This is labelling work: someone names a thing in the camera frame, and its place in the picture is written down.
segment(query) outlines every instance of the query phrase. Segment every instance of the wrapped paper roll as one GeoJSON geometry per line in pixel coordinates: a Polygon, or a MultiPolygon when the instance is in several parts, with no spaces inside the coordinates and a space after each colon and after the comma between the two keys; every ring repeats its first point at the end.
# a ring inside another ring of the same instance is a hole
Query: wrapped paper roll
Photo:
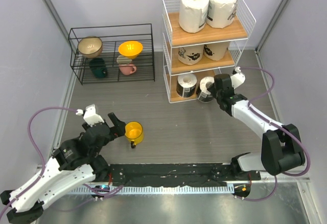
{"type": "Polygon", "coordinates": [[[189,33],[203,29],[208,11],[209,0],[181,0],[179,25],[189,33]]]}
{"type": "Polygon", "coordinates": [[[184,64],[196,64],[202,59],[203,45],[178,48],[178,60],[184,64]]]}
{"type": "Polygon", "coordinates": [[[229,26],[236,15],[237,0],[210,0],[206,23],[213,28],[229,26]]]}
{"type": "Polygon", "coordinates": [[[195,92],[197,78],[194,74],[182,74],[177,77],[177,93],[183,98],[190,97],[195,92]]]}
{"type": "Polygon", "coordinates": [[[208,103],[214,98],[208,91],[208,87],[215,82],[213,77],[204,77],[201,79],[198,89],[196,90],[196,97],[203,103],[208,103]]]}
{"type": "Polygon", "coordinates": [[[204,45],[204,55],[212,60],[220,60],[225,56],[230,41],[204,45]]]}

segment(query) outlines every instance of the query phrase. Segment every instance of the black dish rack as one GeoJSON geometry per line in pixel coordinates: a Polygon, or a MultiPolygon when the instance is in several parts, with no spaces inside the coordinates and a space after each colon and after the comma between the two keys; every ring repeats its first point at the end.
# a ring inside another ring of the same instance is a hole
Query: black dish rack
{"type": "Polygon", "coordinates": [[[81,84],[100,82],[155,81],[154,49],[152,24],[78,27],[71,28],[68,36],[71,45],[71,68],[81,84]],[[103,59],[102,77],[92,71],[93,60],[84,57],[78,51],[78,43],[88,36],[96,36],[102,41],[102,53],[97,57],[103,59]],[[132,60],[137,70],[125,76],[119,69],[116,59],[119,57],[118,47],[126,41],[139,41],[143,45],[142,52],[132,60]]]}

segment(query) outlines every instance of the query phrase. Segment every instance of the pink mug handle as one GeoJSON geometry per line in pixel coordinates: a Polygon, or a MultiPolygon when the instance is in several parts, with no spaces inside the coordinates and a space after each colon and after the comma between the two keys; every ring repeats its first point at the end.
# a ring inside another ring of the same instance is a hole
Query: pink mug handle
{"type": "Polygon", "coordinates": [[[130,74],[133,74],[134,72],[136,72],[136,66],[134,66],[133,64],[131,64],[130,66],[133,68],[133,70],[130,72],[130,74]]]}

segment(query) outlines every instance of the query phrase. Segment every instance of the robotic arm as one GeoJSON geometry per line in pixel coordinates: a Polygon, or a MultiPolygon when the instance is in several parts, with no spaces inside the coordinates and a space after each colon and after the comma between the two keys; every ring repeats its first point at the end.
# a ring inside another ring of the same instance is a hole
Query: robotic arm
{"type": "Polygon", "coordinates": [[[298,129],[293,124],[276,122],[251,105],[252,109],[269,121],[265,122],[248,108],[249,101],[246,97],[234,93],[235,88],[245,81],[240,68],[236,68],[232,76],[220,74],[214,79],[215,82],[208,91],[217,100],[220,108],[246,124],[262,139],[261,154],[245,153],[232,159],[235,173],[265,170],[271,175],[277,175],[305,163],[305,155],[299,145],[290,136],[271,125],[273,122],[283,127],[300,141],[298,129]]]}
{"type": "MultiPolygon", "coordinates": [[[[52,154],[42,178],[11,205],[12,210],[7,214],[10,223],[31,223],[67,192],[87,182],[102,181],[108,175],[108,163],[99,152],[110,141],[125,134],[126,124],[110,113],[108,116],[114,126],[109,127],[96,113],[95,105],[84,111],[78,110],[76,114],[83,115],[85,132],[63,142],[52,154]]],[[[7,205],[15,199],[40,177],[40,173],[37,172],[20,188],[0,194],[2,203],[7,205]]]]}

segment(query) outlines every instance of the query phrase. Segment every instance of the beige bowl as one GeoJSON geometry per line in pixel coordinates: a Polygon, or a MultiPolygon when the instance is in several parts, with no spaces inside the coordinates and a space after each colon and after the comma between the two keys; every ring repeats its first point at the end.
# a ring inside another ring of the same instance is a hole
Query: beige bowl
{"type": "Polygon", "coordinates": [[[88,36],[78,43],[78,51],[86,58],[96,58],[102,53],[102,41],[96,36],[88,36]]]}

